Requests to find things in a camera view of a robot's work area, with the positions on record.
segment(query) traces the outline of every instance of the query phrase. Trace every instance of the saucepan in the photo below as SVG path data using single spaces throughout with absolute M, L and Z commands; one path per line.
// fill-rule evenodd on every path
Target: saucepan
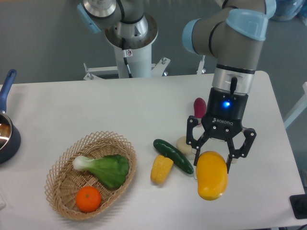
M 18 151 L 21 137 L 18 129 L 6 115 L 6 100 L 17 71 L 11 69 L 0 91 L 0 164 L 12 158 Z

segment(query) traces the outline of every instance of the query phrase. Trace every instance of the bok choy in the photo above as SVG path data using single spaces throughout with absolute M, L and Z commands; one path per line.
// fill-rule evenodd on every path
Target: bok choy
M 128 160 L 118 154 L 107 155 L 99 159 L 78 156 L 72 164 L 75 170 L 91 172 L 110 189 L 122 186 L 129 171 Z

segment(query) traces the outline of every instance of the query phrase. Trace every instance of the light blue joint cover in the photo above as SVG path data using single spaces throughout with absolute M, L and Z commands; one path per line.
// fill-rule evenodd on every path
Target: light blue joint cover
M 188 22 L 188 24 L 184 27 L 183 32 L 182 32 L 182 44 L 184 48 L 187 51 L 194 53 L 194 54 L 197 54 L 197 53 L 195 52 L 193 43 L 192 43 L 192 32 L 193 32 L 194 25 L 198 20 L 199 19 L 195 19 L 195 20 Z
M 97 27 L 97 25 L 93 22 L 90 16 L 87 14 L 81 3 L 77 6 L 77 11 L 82 21 L 85 23 L 86 27 L 93 33 L 100 33 L 101 30 Z
M 258 41 L 265 40 L 268 21 L 264 13 L 242 9 L 231 10 L 226 19 L 227 25 L 231 28 Z
M 276 0 L 265 0 L 265 8 L 267 17 L 273 17 L 276 11 Z

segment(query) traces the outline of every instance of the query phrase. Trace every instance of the corn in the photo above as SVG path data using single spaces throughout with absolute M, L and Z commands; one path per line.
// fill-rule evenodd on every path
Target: corn
M 172 169 L 173 161 L 162 155 L 158 155 L 153 163 L 150 179 L 156 184 L 162 184 Z

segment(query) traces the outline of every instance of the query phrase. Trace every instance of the blue led light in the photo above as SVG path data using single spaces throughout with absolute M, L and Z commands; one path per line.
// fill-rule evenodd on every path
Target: blue led light
M 230 102 L 223 102 L 223 107 L 226 109 L 230 106 Z

